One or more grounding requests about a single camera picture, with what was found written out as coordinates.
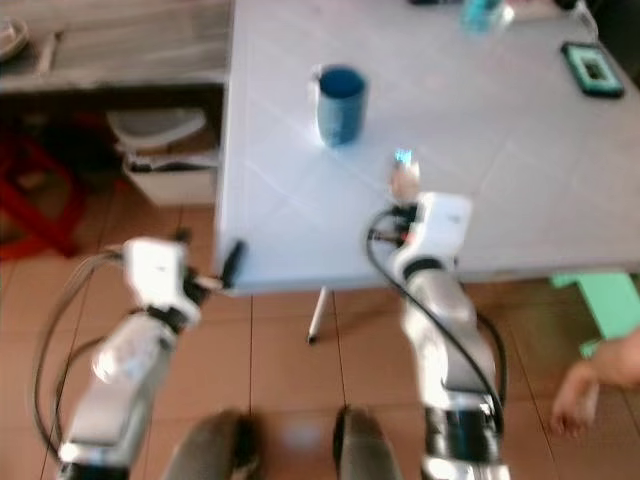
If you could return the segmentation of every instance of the white tabletop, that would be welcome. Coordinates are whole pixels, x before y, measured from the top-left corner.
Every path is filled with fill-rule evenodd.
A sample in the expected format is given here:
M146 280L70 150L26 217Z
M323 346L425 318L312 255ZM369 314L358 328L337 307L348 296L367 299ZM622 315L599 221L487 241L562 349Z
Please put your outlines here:
M640 95L585 97L559 52L588 41L570 18L476 37L458 7L404 0L236 0L218 258L249 254L241 291L379 283L362 248L389 202L396 148L425 190L469 195L460 273L474 278L640 264ZM354 144L319 143L315 65L370 82Z

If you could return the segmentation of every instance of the red stool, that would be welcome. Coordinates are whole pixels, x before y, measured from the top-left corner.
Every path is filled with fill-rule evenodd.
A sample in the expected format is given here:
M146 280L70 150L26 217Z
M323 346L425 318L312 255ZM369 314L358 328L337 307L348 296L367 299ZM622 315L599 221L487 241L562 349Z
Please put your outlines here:
M17 182L20 175L42 171L54 172L69 186L69 198L54 220L29 203ZM77 247L71 232L82 217L84 202L80 183L34 140L24 134L0 131L0 209L28 233L24 239L1 244L0 258L23 258L49 247L65 257L73 256Z

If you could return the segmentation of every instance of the green stool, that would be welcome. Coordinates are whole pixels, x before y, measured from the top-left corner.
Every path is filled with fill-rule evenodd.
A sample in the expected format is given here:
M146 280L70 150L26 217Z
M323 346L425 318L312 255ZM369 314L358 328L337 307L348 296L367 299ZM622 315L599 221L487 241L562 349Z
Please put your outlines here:
M556 288L572 283L580 287L603 339L624 337L640 326L640 298L626 273L561 274L551 278ZM581 345L582 356L592 356L599 342L592 340Z

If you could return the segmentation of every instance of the person's hand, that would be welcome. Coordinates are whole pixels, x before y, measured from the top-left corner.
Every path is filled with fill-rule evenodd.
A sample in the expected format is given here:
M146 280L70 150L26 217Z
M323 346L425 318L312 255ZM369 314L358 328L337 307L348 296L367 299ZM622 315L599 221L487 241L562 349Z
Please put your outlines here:
M588 362L572 367L553 402L551 431L574 438L585 433L595 420L599 391Z

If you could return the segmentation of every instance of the blue mug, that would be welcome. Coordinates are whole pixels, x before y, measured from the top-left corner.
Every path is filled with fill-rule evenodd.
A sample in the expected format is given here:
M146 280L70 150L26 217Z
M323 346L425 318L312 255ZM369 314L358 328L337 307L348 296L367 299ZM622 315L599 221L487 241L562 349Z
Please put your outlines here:
M315 75L316 121L322 141L335 147L356 139L362 130L367 82L345 65L322 67Z

